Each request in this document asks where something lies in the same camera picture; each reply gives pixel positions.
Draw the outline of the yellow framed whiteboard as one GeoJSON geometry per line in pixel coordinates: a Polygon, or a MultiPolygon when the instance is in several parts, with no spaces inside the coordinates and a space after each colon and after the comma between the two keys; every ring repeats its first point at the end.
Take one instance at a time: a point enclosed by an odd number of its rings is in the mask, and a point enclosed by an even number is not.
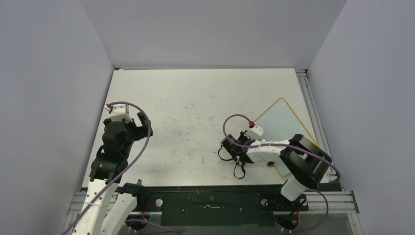
{"type": "MultiPolygon", "coordinates": [[[[302,134],[320,147],[306,108],[303,114],[305,118],[300,116],[299,108],[293,107],[292,102],[281,97],[257,116],[251,116],[250,119],[264,127],[262,137],[266,141],[284,141],[295,134],[302,134]]],[[[274,166],[267,166],[266,162],[249,166],[247,177],[253,184],[280,184],[285,179],[291,178],[292,174],[283,162],[278,160],[274,166]]]]}

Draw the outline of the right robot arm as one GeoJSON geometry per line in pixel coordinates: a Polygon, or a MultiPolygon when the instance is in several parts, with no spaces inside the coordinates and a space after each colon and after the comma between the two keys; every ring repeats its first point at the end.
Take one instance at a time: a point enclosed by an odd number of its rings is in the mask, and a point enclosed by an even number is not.
{"type": "Polygon", "coordinates": [[[328,169],[333,167],[331,157],[302,134],[285,141],[267,141],[262,137],[255,139],[245,131],[237,139],[227,135],[221,146],[241,167],[257,162],[282,162],[286,166],[291,177],[277,195],[277,204],[284,210],[294,206],[306,190],[317,189],[328,169]]]}

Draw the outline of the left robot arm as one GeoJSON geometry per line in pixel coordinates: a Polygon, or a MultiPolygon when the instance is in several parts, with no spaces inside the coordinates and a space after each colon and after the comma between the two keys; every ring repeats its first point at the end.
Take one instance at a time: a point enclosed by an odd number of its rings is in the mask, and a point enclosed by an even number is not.
{"type": "Polygon", "coordinates": [[[128,157],[135,141],[153,135],[151,122],[144,112],[137,114],[137,126],[129,114],[110,113],[104,120],[103,144],[91,165],[88,190],[80,214],[62,233],[66,235],[98,235],[105,221],[105,214],[122,175],[130,168],[128,157]]]}

